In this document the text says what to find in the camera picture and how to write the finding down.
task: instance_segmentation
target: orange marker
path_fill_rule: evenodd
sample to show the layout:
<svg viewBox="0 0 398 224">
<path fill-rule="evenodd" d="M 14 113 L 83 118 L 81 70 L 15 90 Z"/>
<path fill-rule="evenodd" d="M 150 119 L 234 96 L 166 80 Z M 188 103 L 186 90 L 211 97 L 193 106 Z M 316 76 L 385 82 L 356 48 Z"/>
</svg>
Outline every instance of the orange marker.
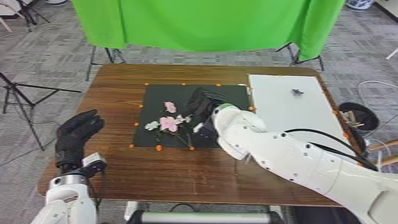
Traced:
<svg viewBox="0 0 398 224">
<path fill-rule="evenodd" d="M 156 145 L 156 151 L 159 152 L 163 150 L 161 145 Z"/>
</svg>

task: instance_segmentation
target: wooden table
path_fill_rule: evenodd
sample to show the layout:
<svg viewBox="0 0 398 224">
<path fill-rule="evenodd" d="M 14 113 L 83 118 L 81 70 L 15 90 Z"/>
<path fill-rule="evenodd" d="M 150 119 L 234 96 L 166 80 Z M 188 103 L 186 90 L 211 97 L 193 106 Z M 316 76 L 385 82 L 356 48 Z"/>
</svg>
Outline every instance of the wooden table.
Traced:
<svg viewBox="0 0 398 224">
<path fill-rule="evenodd" d="M 101 67 L 77 111 L 95 108 L 106 121 L 104 129 L 85 147 L 85 154 L 99 152 L 108 162 L 106 199 L 339 206 L 314 191 L 260 169 L 253 162 L 246 165 L 243 161 L 236 162 L 223 150 L 188 151 L 165 148 L 156 152 L 154 148 L 127 147 L 145 83 L 241 84 L 248 83 L 250 73 L 314 76 L 335 109 L 319 74 L 307 68 L 115 64 Z M 38 182 L 40 194 L 54 171 L 49 163 Z M 92 183 L 99 189 L 99 178 L 93 178 Z"/>
</svg>

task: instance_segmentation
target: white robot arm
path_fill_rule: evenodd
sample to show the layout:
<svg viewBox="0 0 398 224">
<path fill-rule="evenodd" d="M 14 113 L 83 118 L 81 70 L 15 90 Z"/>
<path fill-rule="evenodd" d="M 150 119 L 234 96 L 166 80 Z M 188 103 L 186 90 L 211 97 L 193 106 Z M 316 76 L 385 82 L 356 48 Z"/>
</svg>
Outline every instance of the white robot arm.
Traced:
<svg viewBox="0 0 398 224">
<path fill-rule="evenodd" d="M 31 224 L 95 224 L 95 204 L 88 196 L 88 178 L 104 170 L 97 153 L 83 159 L 83 167 L 54 177 L 45 191 L 45 206 Z"/>
<path fill-rule="evenodd" d="M 365 169 L 291 134 L 266 132 L 253 113 L 221 104 L 211 115 L 218 144 L 241 160 L 312 189 L 351 211 L 365 224 L 396 223 L 398 175 Z"/>
</svg>

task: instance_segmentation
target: white board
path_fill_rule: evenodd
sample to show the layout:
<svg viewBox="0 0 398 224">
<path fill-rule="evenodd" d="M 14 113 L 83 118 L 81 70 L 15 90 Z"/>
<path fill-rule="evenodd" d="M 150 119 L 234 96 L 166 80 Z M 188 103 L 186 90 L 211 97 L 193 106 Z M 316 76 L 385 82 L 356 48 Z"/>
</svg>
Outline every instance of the white board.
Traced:
<svg viewBox="0 0 398 224">
<path fill-rule="evenodd" d="M 268 131 L 285 131 L 296 128 L 316 129 L 348 143 L 316 78 L 248 75 L 248 82 L 255 114 L 264 121 Z M 292 89 L 303 92 L 300 96 L 292 95 Z M 298 140 L 319 143 L 353 155 L 351 150 L 328 137 L 308 132 L 291 134 Z"/>
</svg>

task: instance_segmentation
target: tripod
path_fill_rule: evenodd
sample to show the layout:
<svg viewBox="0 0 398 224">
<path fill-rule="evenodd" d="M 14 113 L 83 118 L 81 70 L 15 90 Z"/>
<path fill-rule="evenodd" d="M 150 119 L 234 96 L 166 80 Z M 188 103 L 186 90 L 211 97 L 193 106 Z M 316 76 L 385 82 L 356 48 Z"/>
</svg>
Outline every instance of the tripod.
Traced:
<svg viewBox="0 0 398 224">
<path fill-rule="evenodd" d="M 33 130 L 33 122 L 31 122 L 31 120 L 28 118 L 28 113 L 26 113 L 24 108 L 22 108 L 21 100 L 24 101 L 24 105 L 28 105 L 29 112 L 31 112 L 33 107 L 37 106 L 37 104 L 49 98 L 49 96 L 56 92 L 81 93 L 81 91 L 69 90 L 69 89 L 60 89 L 60 88 L 51 88 L 51 87 L 44 87 L 44 86 L 33 86 L 33 85 L 26 85 L 26 84 L 19 84 L 15 82 L 10 82 L 10 80 L 5 77 L 1 72 L 0 72 L 0 79 L 5 82 L 5 86 L 3 86 L 3 88 L 5 88 L 3 114 L 6 113 L 6 106 L 8 106 L 8 104 L 17 104 L 19 109 L 21 109 L 21 114 L 22 114 L 22 117 L 24 117 L 24 120 L 26 120 L 26 123 L 28 123 L 28 128 L 29 128 L 29 131 L 31 131 L 31 134 L 33 134 L 35 142 L 38 144 L 40 150 L 44 151 L 44 147 L 42 147 L 42 144 L 40 144 L 40 139 L 38 139 L 38 136 L 37 136 L 37 133 L 35 133 L 35 130 Z M 28 87 L 28 88 L 35 88 L 35 89 L 47 89 L 47 90 L 53 90 L 53 91 L 35 102 L 31 102 L 31 100 L 28 99 L 28 97 L 22 94 L 21 90 L 17 89 L 19 86 L 21 87 Z M 15 103 L 8 102 L 8 95 L 10 94 L 14 95 Z"/>
<path fill-rule="evenodd" d="M 42 20 L 49 23 L 45 17 L 38 14 L 38 12 L 33 10 L 33 8 L 28 6 L 28 4 L 21 1 L 21 0 L 15 0 L 17 1 L 17 4 L 19 4 L 19 7 L 21 7 L 21 14 L 22 14 L 22 17 L 24 17 L 24 21 L 26 21 L 26 27 L 28 27 L 28 32 L 31 32 L 29 30 L 29 24 L 35 26 L 37 25 L 37 22 L 35 22 L 35 19 L 33 19 L 33 16 L 28 12 L 28 10 L 31 10 L 31 12 L 35 13 L 35 15 L 42 18 Z"/>
<path fill-rule="evenodd" d="M 291 58 L 291 64 L 289 64 L 289 66 L 291 66 L 291 65 L 298 65 L 298 64 L 301 64 L 303 62 L 307 62 L 307 61 L 317 59 L 317 62 L 319 62 L 319 70 L 324 71 L 323 60 L 321 60 L 319 55 L 317 55 L 312 59 L 307 59 L 307 60 L 300 61 L 300 60 L 298 60 L 300 50 L 298 50 L 298 52 L 296 52 L 296 55 L 292 55 L 292 50 L 291 50 L 291 47 L 289 47 L 291 44 L 292 44 L 291 42 L 285 43 L 284 46 L 282 46 L 282 47 L 276 49 L 276 51 L 275 51 L 275 52 L 278 52 L 284 48 L 287 48 L 287 51 L 289 51 L 289 58 Z"/>
</svg>

